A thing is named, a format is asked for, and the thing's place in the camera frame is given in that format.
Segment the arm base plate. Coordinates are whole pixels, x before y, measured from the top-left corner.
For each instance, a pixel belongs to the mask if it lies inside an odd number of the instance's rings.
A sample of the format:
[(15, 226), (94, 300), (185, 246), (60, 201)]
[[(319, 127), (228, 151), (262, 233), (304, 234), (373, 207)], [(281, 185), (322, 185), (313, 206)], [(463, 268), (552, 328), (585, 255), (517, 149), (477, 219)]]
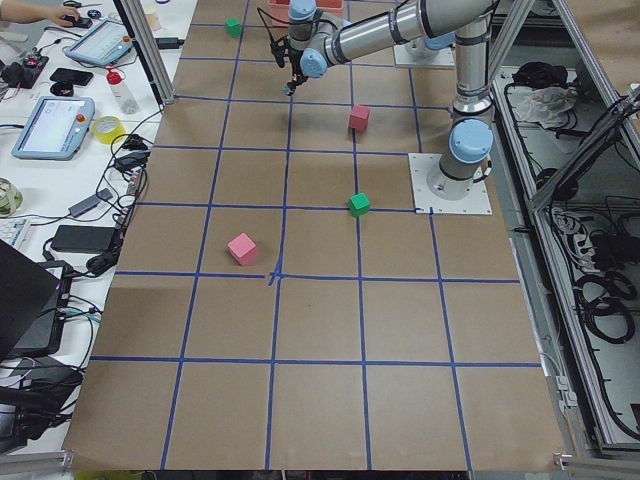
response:
[(414, 210), (418, 214), (491, 215), (488, 189), (478, 168), (472, 179), (458, 181), (440, 169), (440, 154), (409, 153)]
[(453, 70), (455, 60), (452, 48), (441, 50), (409, 51), (406, 45), (393, 47), (394, 61), (397, 68)]

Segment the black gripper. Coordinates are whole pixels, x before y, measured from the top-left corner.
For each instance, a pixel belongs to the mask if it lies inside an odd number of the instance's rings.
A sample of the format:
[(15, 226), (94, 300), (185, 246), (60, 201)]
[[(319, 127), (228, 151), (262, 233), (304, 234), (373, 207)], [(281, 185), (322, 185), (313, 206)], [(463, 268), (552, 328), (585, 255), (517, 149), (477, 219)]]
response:
[(287, 51), (287, 57), (291, 66), (291, 79), (287, 82), (288, 85), (303, 85), (308, 77), (302, 70), (302, 57), (303, 50), (297, 50), (290, 47)]

